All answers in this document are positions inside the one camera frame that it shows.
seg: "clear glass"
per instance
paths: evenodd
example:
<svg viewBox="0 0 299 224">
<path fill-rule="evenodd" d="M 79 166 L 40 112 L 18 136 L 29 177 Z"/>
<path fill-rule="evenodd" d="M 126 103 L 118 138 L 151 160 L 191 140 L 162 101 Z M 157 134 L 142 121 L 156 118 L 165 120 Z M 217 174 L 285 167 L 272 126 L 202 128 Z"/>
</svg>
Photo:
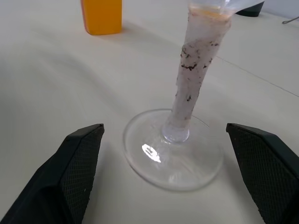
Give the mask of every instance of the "clear glass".
<svg viewBox="0 0 299 224">
<path fill-rule="evenodd" d="M 222 151 L 213 144 L 209 127 L 192 116 L 206 71 L 231 25 L 231 15 L 222 12 L 189 6 L 172 109 L 141 113 L 124 131 L 131 167 L 164 189 L 198 189 L 216 176 L 222 164 Z"/>
</svg>

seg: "orange bottle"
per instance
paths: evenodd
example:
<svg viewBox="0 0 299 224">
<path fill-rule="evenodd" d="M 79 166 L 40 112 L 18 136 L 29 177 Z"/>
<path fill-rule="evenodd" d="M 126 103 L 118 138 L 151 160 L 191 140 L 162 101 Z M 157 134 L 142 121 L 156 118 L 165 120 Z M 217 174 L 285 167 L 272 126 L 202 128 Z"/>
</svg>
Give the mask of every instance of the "orange bottle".
<svg viewBox="0 0 299 224">
<path fill-rule="evenodd" d="M 81 0 L 85 30 L 91 35 L 121 31 L 122 0 Z"/>
</svg>

